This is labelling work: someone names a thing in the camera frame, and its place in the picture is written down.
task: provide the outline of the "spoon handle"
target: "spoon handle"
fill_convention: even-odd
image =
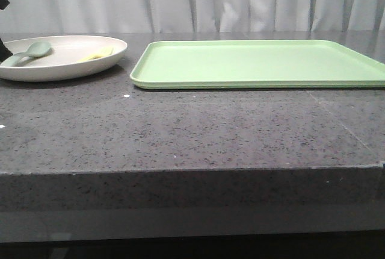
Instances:
[[[15,66],[15,65],[17,65],[17,63],[19,61],[21,61],[21,59],[23,57],[26,57],[26,56],[28,56],[28,53],[26,53],[26,52],[16,53],[16,54],[12,55],[11,57],[8,57],[6,60],[4,60],[0,64],[0,66],[8,66],[8,67]]]

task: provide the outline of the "black object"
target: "black object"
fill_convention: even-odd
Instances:
[[[0,9],[4,10],[9,5],[8,0],[0,0]],[[6,60],[8,57],[12,56],[13,53],[9,51],[8,48],[5,47],[3,42],[0,39],[0,62]]]
[[[4,10],[9,5],[8,0],[0,0],[0,10]]]

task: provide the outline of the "white curtain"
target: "white curtain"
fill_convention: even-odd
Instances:
[[[0,33],[385,30],[385,0],[10,0]]]

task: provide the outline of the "tray rim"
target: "tray rim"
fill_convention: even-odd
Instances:
[[[349,55],[354,55],[360,60],[366,60],[377,67],[384,67],[385,64],[368,57],[362,53],[359,53],[347,46],[344,46],[338,42],[331,40],[323,39],[269,39],[269,40],[160,40],[151,42],[147,45],[135,67],[130,73],[130,79],[134,82],[137,87],[142,89],[259,89],[259,88],[373,88],[373,87],[385,87],[385,80],[242,80],[242,81],[168,81],[168,82],[159,82],[159,81],[149,81],[149,80],[140,80],[135,77],[135,73],[142,66],[143,60],[150,54],[150,50],[154,47],[159,47],[162,45],[172,45],[172,46],[197,46],[201,44],[206,46],[207,44],[222,44],[222,45],[231,45],[234,43],[246,43],[249,45],[261,44],[266,45],[266,43],[273,44],[285,44],[285,43],[294,43],[306,45],[325,45],[329,47],[337,47],[337,50],[347,52]]]

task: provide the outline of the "spoon bowl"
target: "spoon bowl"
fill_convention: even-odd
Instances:
[[[38,58],[45,56],[48,54],[48,52],[51,50],[51,44],[46,41],[39,41],[31,44],[28,49],[25,52],[20,52],[17,54],[12,55],[11,57],[8,57],[6,60],[4,60],[0,66],[16,66],[23,57],[29,56],[33,58]]]

